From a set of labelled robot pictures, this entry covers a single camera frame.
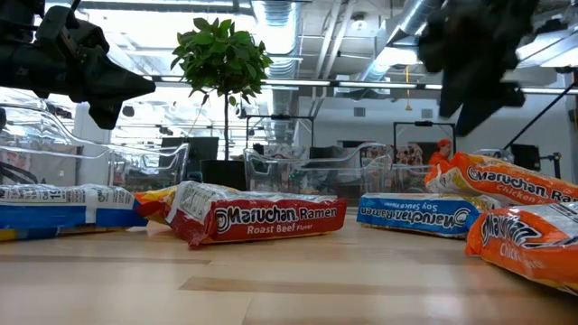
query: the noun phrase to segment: plastic wrapper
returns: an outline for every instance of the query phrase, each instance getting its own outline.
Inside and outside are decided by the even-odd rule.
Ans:
[[[578,200],[578,186],[532,172],[499,159],[457,153],[425,176],[434,193],[489,195],[512,205],[536,205]]]
[[[479,255],[526,278],[578,294],[578,204],[496,209],[468,235],[467,255]]]
[[[118,187],[0,185],[0,240],[37,239],[146,226]]]
[[[370,193],[359,201],[358,222],[373,228],[465,238],[483,211],[501,207],[487,196]]]
[[[303,237],[343,227],[346,202],[329,196],[244,192],[185,181],[170,193],[141,193],[144,218],[162,216],[190,246]]]

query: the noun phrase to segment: roast beef ramen package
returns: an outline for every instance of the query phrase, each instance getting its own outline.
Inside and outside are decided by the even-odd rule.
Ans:
[[[470,230],[466,254],[578,294],[578,203],[486,212]]]
[[[434,193],[486,194],[512,205],[536,205],[578,200],[578,186],[532,172],[499,159],[457,153],[425,176]]]
[[[0,240],[38,239],[145,226],[118,187],[0,185]]]
[[[373,228],[465,238],[483,211],[502,206],[487,196],[371,193],[359,201],[358,222]]]
[[[162,201],[139,207],[161,215],[190,246],[283,237],[303,237],[343,227],[346,202],[334,197],[244,192],[185,181]]]

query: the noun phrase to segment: wooden table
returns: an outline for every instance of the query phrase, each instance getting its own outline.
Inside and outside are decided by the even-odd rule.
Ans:
[[[578,324],[578,299],[360,227],[191,251],[170,229],[0,244],[0,324]]]

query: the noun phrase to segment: red ramen package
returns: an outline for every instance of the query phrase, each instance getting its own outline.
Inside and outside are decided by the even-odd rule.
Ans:
[[[163,216],[192,247],[337,231],[347,209],[345,200],[334,197],[244,192],[194,181],[169,191],[137,211],[145,218]]]
[[[578,200],[578,186],[487,156],[457,153],[425,176],[434,193],[486,194],[512,205],[536,205]]]
[[[470,230],[466,254],[578,294],[578,203],[486,212]]]

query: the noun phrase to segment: white wall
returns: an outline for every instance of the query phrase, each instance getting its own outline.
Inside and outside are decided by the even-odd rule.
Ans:
[[[550,87],[564,87],[564,80],[560,78]],[[519,132],[535,115],[537,115],[555,96],[527,96],[527,102],[521,108],[502,108],[491,116],[482,125],[468,136],[459,138],[457,150],[466,153],[484,148],[502,148]],[[308,110],[309,98],[302,99],[300,104]],[[565,97],[552,107],[534,125],[532,125],[517,141],[517,144],[537,145],[540,155],[554,152],[562,154],[561,174],[568,181],[574,180],[573,166],[573,136],[566,109],[573,105],[573,97]],[[353,102],[345,98],[327,98],[318,118],[315,120],[315,146],[337,145],[338,141],[377,141],[382,144],[393,144],[393,122],[422,120],[422,108],[434,108],[434,122],[443,121],[437,117],[435,100],[414,99],[410,101],[412,111],[406,111],[407,102],[400,99],[395,103],[390,100],[364,99]],[[366,117],[353,117],[353,107],[365,107]],[[442,138],[451,138],[451,131],[445,132],[439,127],[415,127],[410,125],[400,134],[402,126],[397,128],[397,141],[403,145],[412,141],[437,141]],[[542,172],[554,176],[554,165],[549,161],[542,161]]]

